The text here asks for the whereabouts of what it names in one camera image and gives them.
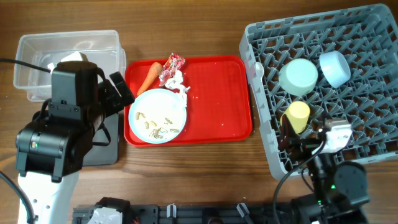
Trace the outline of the yellow plastic cup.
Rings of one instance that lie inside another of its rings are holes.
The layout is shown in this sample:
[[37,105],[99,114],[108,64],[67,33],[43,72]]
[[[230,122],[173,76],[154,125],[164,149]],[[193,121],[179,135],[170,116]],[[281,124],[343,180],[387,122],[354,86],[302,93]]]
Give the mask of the yellow plastic cup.
[[302,133],[308,123],[310,107],[303,101],[295,101],[284,111],[296,134]]

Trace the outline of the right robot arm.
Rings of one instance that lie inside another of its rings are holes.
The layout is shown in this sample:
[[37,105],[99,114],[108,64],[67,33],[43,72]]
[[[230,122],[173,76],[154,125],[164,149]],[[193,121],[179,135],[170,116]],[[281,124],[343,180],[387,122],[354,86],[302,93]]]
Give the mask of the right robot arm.
[[[348,145],[351,125],[345,119],[324,119],[317,137],[302,139],[282,116],[280,150],[290,151],[297,168],[288,171],[275,189],[272,209],[276,223],[367,223],[362,206],[370,201],[363,165],[337,163],[335,154]],[[297,169],[308,169],[312,193],[291,200],[288,214],[277,205],[279,190]]]

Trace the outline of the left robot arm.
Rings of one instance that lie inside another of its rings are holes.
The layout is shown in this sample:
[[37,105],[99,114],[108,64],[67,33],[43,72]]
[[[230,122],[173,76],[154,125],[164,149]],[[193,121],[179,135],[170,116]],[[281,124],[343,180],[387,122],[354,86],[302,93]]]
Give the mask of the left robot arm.
[[66,222],[85,155],[110,144],[105,119],[134,102],[121,73],[95,63],[60,62],[50,74],[51,97],[16,137],[19,223]]

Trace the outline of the mint green bowl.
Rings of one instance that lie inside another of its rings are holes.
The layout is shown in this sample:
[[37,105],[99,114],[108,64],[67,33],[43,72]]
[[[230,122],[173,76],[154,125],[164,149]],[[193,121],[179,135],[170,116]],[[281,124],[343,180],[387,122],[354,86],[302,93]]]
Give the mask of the mint green bowl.
[[303,96],[316,85],[318,70],[309,60],[298,58],[284,65],[279,71],[279,85],[291,95]]

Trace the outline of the white plastic spoon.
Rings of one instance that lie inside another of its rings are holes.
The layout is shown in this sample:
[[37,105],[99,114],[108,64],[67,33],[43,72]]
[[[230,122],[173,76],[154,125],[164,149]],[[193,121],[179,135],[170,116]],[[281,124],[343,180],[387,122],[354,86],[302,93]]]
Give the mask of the white plastic spoon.
[[255,71],[256,71],[256,76],[262,80],[264,76],[264,67],[261,62],[256,62],[255,63]]

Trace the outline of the light blue bowl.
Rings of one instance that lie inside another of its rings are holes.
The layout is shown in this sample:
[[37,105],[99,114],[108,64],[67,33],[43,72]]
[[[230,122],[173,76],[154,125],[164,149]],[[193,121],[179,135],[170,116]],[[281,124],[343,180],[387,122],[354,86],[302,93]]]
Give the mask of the light blue bowl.
[[320,67],[327,82],[338,88],[351,78],[351,70],[344,55],[338,51],[321,54]]

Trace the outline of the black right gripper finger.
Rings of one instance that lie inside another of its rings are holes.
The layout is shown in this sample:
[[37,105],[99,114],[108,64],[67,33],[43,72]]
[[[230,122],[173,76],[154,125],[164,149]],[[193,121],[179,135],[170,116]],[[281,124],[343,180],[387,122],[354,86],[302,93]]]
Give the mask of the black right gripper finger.
[[328,113],[322,113],[318,115],[316,118],[312,119],[312,128],[315,132],[318,132],[320,128],[322,128],[325,124],[325,121],[331,119],[331,116]]
[[297,145],[297,134],[291,125],[288,117],[284,114],[282,117],[280,127],[280,138],[278,143],[278,150],[291,149]]

